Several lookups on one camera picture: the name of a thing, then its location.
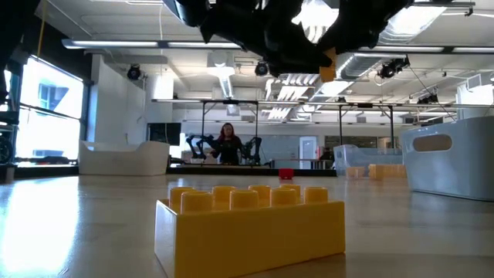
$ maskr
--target fluorescent light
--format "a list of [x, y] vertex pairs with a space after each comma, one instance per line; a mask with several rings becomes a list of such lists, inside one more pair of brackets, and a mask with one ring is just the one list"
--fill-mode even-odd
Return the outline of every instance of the fluorescent light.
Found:
[[455, 47], [453, 53], [494, 53], [494, 47]]
[[133, 0], [133, 1], [125, 1], [129, 5], [163, 5], [163, 1], [161, 0]]
[[142, 48], [157, 48], [157, 42], [139, 42], [139, 41], [73, 41], [64, 39], [63, 45], [67, 49], [91, 49], [104, 47], [142, 47]]
[[390, 59], [405, 59], [406, 54], [386, 54], [386, 53], [354, 53], [355, 57], [367, 58], [390, 58]]
[[[364, 112], [364, 115], [382, 115], [383, 112], [381, 111], [362, 111]], [[403, 111], [393, 111], [393, 116], [399, 116], [399, 115], [405, 115], [409, 114], [410, 112], [403, 112]]]
[[204, 43], [204, 42], [169, 42], [168, 47], [170, 48], [184, 48], [184, 49], [201, 49], [201, 48], [206, 48], [206, 49], [211, 49], [211, 48], [218, 48], [218, 49], [240, 49], [240, 46], [234, 44], [233, 42], [210, 42], [210, 43]]
[[370, 50], [371, 52], [440, 53], [444, 49], [444, 47], [440, 46], [376, 46], [373, 49], [363, 48], [362, 50]]
[[[338, 110], [318, 110], [316, 113], [338, 115], [339, 112], [340, 111], [338, 111]], [[341, 114], [345, 114], [345, 112], [347, 113], [347, 115], [357, 115], [357, 114], [362, 113], [362, 111], [341, 110]]]
[[275, 82], [275, 79], [274, 78], [270, 78], [268, 79], [268, 81], [266, 81], [266, 100], [269, 99], [269, 97], [271, 96], [271, 85]]
[[201, 100], [157, 100], [153, 99], [154, 102], [160, 103], [200, 103]]
[[259, 101], [259, 104], [284, 104], [284, 105], [299, 105], [304, 104], [303, 101]]
[[421, 112], [419, 113], [420, 116], [428, 117], [428, 116], [447, 116], [448, 113], [446, 112]]

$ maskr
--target door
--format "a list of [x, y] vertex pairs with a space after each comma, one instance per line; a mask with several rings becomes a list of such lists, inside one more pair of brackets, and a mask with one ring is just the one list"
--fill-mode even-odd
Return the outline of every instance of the door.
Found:
[[[304, 136], [300, 138], [300, 159], [316, 159], [317, 137]], [[310, 169], [310, 161], [301, 161], [300, 169]]]

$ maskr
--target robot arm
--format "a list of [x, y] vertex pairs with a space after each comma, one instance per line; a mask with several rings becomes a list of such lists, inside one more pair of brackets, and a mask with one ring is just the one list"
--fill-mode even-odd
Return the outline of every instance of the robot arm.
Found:
[[[241, 153], [244, 159], [253, 160], [254, 164], [259, 165], [261, 158], [259, 156], [259, 149], [261, 146], [262, 139], [259, 137], [254, 137], [249, 142], [242, 146]], [[255, 147], [254, 155], [251, 155], [252, 148]]]
[[[191, 135], [189, 138], [187, 138], [187, 143], [189, 144], [189, 146], [191, 146], [191, 149], [193, 150], [194, 148], [192, 147], [192, 139], [194, 138], [195, 136], [194, 135]], [[219, 154], [221, 153], [221, 145], [218, 143], [217, 140], [215, 140], [215, 138], [212, 136], [212, 135], [209, 135], [209, 136], [201, 136], [201, 140], [199, 140], [197, 143], [196, 143], [196, 146], [198, 147], [198, 150], [199, 150], [199, 154], [196, 154], [195, 151], [192, 151], [192, 156], [194, 158], [202, 158], [202, 159], [206, 159], [206, 154], [204, 153], [204, 143], [208, 143], [209, 146], [211, 146], [213, 148], [213, 150], [215, 150], [215, 153], [216, 155], [213, 155], [214, 158], [217, 158], [219, 156]]]
[[195, 137], [194, 135], [187, 137], [187, 139], [185, 139], [185, 142], [191, 148], [192, 158], [199, 158], [198, 154], [195, 152], [194, 145], [192, 145], [192, 139], [194, 139], [194, 137]]
[[[324, 53], [336, 54], [360, 47], [373, 48], [388, 20], [414, 0], [340, 0], [335, 23], [317, 44], [305, 36], [301, 25], [291, 21], [303, 0], [163, 0], [186, 25], [198, 27], [208, 43], [213, 35], [260, 55], [273, 76], [282, 73], [319, 73], [333, 61]], [[452, 0], [431, 0], [440, 4]]]

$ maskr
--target wooden floor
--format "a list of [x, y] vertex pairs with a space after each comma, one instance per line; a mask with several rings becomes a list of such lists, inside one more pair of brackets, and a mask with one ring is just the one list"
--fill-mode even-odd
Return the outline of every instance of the wooden floor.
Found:
[[[326, 186], [333, 198], [346, 202], [346, 255], [246, 277], [494, 277], [494, 203], [410, 193], [399, 181], [297, 178], [295, 183]], [[3, 185], [0, 276], [166, 277], [154, 256], [155, 200], [175, 186], [255, 184], [279, 181], [191, 175]]]

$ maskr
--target security camera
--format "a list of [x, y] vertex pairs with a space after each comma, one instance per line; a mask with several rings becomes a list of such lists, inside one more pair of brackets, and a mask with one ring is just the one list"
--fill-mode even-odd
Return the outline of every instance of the security camera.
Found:
[[257, 76], [265, 76], [269, 73], [268, 64], [264, 61], [259, 61], [255, 66], [255, 74]]
[[142, 72], [140, 71], [140, 65], [134, 64], [130, 66], [129, 71], [127, 72], [127, 77], [130, 80], [139, 80]]
[[381, 70], [377, 72], [377, 75], [381, 79], [392, 78], [395, 74], [402, 72], [407, 66], [410, 66], [408, 56], [404, 59], [392, 59], [389, 63], [383, 64]]

